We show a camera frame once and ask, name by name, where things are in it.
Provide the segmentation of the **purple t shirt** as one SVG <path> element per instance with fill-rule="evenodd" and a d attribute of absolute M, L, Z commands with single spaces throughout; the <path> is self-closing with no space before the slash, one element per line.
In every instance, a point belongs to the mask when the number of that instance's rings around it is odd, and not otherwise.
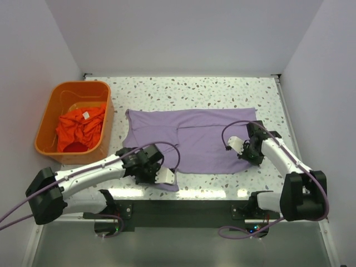
<path fill-rule="evenodd" d="M 124 147 L 156 142 L 164 166 L 183 174 L 230 175 L 251 165 L 225 150 L 232 136 L 248 139 L 245 121 L 256 120 L 255 108 L 189 109 L 178 111 L 127 110 Z"/>

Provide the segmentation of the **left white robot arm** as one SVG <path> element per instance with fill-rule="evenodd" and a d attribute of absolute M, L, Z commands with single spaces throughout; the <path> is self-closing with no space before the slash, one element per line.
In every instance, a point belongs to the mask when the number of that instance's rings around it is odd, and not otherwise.
<path fill-rule="evenodd" d="M 156 181 L 163 154 L 156 145 L 140 149 L 122 148 L 107 158 L 76 169 L 54 172 L 50 167 L 38 172 L 26 196 L 36 224 L 53 222 L 65 213 L 90 212 L 102 218 L 115 213 L 115 204 L 107 193 L 88 200 L 76 200 L 74 195 L 105 181 L 133 176 L 137 182 Z"/>

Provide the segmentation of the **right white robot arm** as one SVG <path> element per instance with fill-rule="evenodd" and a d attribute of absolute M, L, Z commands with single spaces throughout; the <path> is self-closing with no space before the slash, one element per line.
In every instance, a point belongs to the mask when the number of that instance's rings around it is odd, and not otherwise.
<path fill-rule="evenodd" d="M 281 213 L 287 221 L 325 219 L 329 213 L 326 175 L 299 161 L 281 136 L 266 130 L 261 121 L 249 121 L 246 127 L 249 139 L 243 142 L 238 158 L 254 166 L 268 158 L 284 178 L 280 193 L 251 193 L 246 207 L 249 215 L 259 219 L 269 210 Z"/>

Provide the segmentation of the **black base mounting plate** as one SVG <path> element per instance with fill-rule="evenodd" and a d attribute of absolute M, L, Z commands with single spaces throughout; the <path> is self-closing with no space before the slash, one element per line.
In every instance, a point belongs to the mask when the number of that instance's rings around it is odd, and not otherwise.
<path fill-rule="evenodd" d="M 123 220 L 122 231 L 133 232 L 137 228 L 213 228 L 235 226 L 250 233 L 268 222 L 280 218 L 272 211 L 244 213 L 246 200 L 115 200 L 116 206 L 105 208 L 99 214 L 86 212 L 83 218 L 94 220 L 96 233 L 109 236 L 120 229 L 120 222 L 108 215 Z"/>

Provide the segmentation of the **orange t shirt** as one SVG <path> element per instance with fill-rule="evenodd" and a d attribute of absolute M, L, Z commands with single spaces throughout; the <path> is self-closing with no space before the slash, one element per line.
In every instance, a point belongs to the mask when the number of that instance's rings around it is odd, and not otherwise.
<path fill-rule="evenodd" d="M 94 148 L 101 137 L 106 104 L 82 107 L 59 117 L 57 151 L 84 152 Z"/>

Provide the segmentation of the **orange plastic bin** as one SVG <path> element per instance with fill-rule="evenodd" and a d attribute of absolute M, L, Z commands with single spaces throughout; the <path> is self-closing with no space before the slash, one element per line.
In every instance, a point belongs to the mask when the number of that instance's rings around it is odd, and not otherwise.
<path fill-rule="evenodd" d="M 56 127 L 59 117 L 70 111 L 105 104 L 105 116 L 98 144 L 85 152 L 58 152 Z M 69 81 L 55 87 L 48 100 L 34 146 L 40 154 L 65 165 L 90 164 L 108 155 L 114 106 L 111 89 L 102 81 Z"/>

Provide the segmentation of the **aluminium frame rail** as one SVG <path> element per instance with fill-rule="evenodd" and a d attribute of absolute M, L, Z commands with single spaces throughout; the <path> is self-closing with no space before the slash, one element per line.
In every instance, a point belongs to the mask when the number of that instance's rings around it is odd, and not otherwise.
<path fill-rule="evenodd" d="M 318 220 L 324 216 L 327 205 L 322 197 L 313 197 L 311 194 L 302 194 L 297 197 L 283 195 L 276 199 L 272 192 L 258 192 L 248 201 L 242 201 L 242 214 L 254 216 L 263 210 L 281 213 L 285 220 Z M 119 210 L 118 201 L 106 199 L 100 195 L 98 199 L 64 200 L 62 196 L 37 196 L 29 202 L 35 222 L 38 225 L 48 224 L 63 214 L 89 212 L 92 214 L 123 214 Z"/>

